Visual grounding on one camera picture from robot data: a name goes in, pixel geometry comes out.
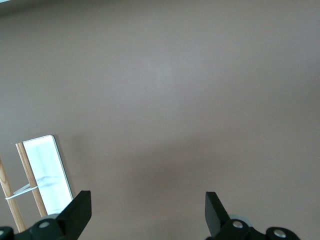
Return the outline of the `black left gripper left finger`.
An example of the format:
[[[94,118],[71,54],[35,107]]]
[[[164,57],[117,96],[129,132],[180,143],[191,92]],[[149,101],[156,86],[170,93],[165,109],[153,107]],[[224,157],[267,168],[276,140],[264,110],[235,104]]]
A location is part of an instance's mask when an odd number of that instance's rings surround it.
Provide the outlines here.
[[[78,240],[91,217],[91,192],[82,190],[55,218],[42,219],[20,233],[0,226],[0,240]]]

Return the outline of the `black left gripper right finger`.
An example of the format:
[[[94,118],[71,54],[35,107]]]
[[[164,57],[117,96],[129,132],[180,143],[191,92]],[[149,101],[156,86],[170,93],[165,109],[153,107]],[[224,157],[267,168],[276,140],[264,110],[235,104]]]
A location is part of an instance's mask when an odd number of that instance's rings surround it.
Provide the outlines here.
[[[204,215],[210,232],[206,240],[300,240],[287,228],[270,227],[261,233],[245,221],[231,218],[215,192],[205,193]]]

